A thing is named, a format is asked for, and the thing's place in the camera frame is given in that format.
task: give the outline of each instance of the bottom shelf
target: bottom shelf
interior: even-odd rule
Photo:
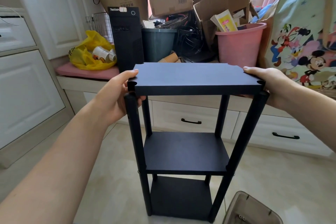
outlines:
[[[150,197],[154,215],[206,221],[212,207],[204,180],[158,176]]]

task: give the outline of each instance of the pink cushion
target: pink cushion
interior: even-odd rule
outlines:
[[[109,80],[119,74],[119,69],[117,66],[113,66],[106,70],[81,70],[69,62],[56,68],[56,72],[65,76]]]

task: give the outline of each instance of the shelf board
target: shelf board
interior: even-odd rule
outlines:
[[[154,215],[206,221],[212,207],[210,188],[203,180],[158,176],[150,197]]]
[[[254,95],[265,84],[224,63],[143,63],[139,74],[128,80],[128,90],[138,96]]]
[[[229,162],[214,133],[153,132],[143,149],[148,174],[224,175]]]

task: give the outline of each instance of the pink bucket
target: pink bucket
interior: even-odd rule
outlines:
[[[219,62],[240,67],[254,67],[257,62],[261,35],[266,23],[246,24],[247,29],[216,32]]]

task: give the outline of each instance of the shelf leg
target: shelf leg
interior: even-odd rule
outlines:
[[[215,128],[216,138],[221,138],[226,110],[228,109],[229,99],[230,99],[230,95],[222,95],[222,98],[220,100],[217,123],[216,123],[216,128]]]
[[[210,183],[210,179],[211,179],[211,175],[206,175],[206,176],[205,176],[205,180],[204,180],[205,184],[208,184],[208,185],[209,185],[209,183]]]
[[[141,106],[142,106],[143,120],[145,121],[146,135],[149,137],[152,135],[152,125],[151,125],[151,114],[149,111],[148,96],[146,96],[146,99],[142,102]]]
[[[147,215],[151,216],[153,209],[151,202],[151,194],[149,191],[148,177],[146,173],[145,153],[144,153],[144,145],[142,142],[137,97],[135,96],[134,92],[130,92],[124,95],[124,99],[125,99],[125,106],[127,111],[129,127],[131,130],[136,163],[138,165],[138,173],[140,176],[142,194],[146,205]]]
[[[241,128],[237,142],[234,145],[229,163],[226,166],[227,174],[223,176],[217,195],[212,204],[212,208],[210,210],[208,217],[208,221],[210,223],[213,223],[215,221],[215,218],[222,204],[226,191],[228,190],[228,187],[230,185],[233,175],[235,174],[239,161],[245,151],[245,148],[250,140],[253,130],[264,109],[268,96],[269,96],[268,92],[261,91],[259,94],[255,95],[252,100],[243,127]]]

